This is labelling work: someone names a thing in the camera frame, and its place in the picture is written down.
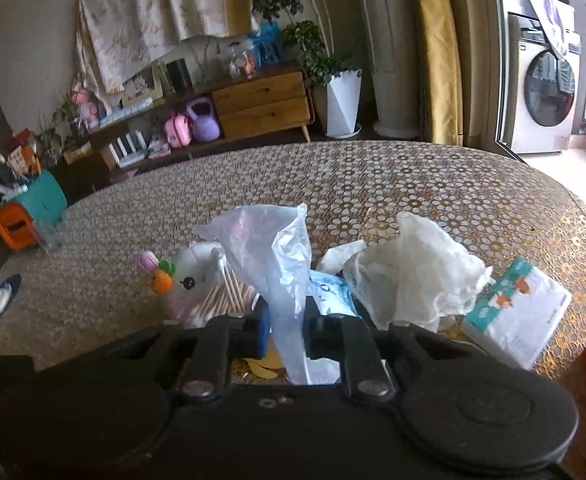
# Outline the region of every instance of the round table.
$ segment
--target round table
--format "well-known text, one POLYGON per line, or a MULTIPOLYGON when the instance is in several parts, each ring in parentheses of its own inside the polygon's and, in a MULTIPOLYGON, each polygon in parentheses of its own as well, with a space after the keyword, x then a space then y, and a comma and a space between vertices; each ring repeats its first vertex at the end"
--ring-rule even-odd
POLYGON ((562 185, 499 155, 418 142, 288 144, 198 158, 73 205, 65 247, 28 250, 0 271, 22 288, 0 318, 0 354, 48 367, 163 319, 136 268, 142 250, 174 256, 193 227, 238 205, 308 205, 317 261, 329 247, 395 237, 395 215, 438 222, 502 272, 531 260, 574 295, 536 370, 559 377, 586 346, 586 206, 562 185))

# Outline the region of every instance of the framed photo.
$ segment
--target framed photo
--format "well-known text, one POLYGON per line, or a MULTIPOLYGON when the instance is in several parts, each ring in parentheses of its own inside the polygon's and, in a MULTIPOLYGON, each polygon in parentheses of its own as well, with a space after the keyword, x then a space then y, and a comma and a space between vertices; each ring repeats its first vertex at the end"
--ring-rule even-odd
POLYGON ((124 83, 122 105, 129 107, 149 97, 159 99, 162 95, 162 76, 157 64, 153 63, 124 83))

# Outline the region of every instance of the pink bag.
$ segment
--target pink bag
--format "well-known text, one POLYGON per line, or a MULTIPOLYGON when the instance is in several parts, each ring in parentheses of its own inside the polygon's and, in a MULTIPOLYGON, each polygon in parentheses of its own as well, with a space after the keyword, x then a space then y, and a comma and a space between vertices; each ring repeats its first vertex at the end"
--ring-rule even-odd
POLYGON ((191 142, 189 118, 177 112, 173 112, 171 118, 164 123, 164 132, 172 148, 183 148, 191 142))

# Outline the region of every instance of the teal packaging stripe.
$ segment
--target teal packaging stripe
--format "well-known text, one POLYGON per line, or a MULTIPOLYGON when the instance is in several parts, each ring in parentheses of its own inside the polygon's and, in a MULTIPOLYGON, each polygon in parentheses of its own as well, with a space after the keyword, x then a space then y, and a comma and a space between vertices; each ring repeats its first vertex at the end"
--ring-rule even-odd
POLYGON ((467 314, 465 320, 471 323, 478 331, 485 332, 502 310, 498 306, 494 306, 495 301, 494 304, 490 304, 491 300, 495 297, 512 298, 517 292, 517 288, 514 287, 515 283, 519 279, 526 277, 532 269, 531 262, 524 258, 516 258, 502 278, 487 293, 478 298, 476 306, 467 314))

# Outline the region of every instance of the pink bunny ear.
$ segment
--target pink bunny ear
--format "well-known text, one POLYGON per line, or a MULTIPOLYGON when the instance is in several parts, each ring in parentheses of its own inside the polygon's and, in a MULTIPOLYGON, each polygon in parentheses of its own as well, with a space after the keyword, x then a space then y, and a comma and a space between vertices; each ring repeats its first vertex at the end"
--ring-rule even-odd
POLYGON ((160 264, 160 261, 153 253, 151 253, 151 251, 144 251, 141 253, 137 261, 140 267, 142 267, 149 274, 157 269, 157 266, 160 264))

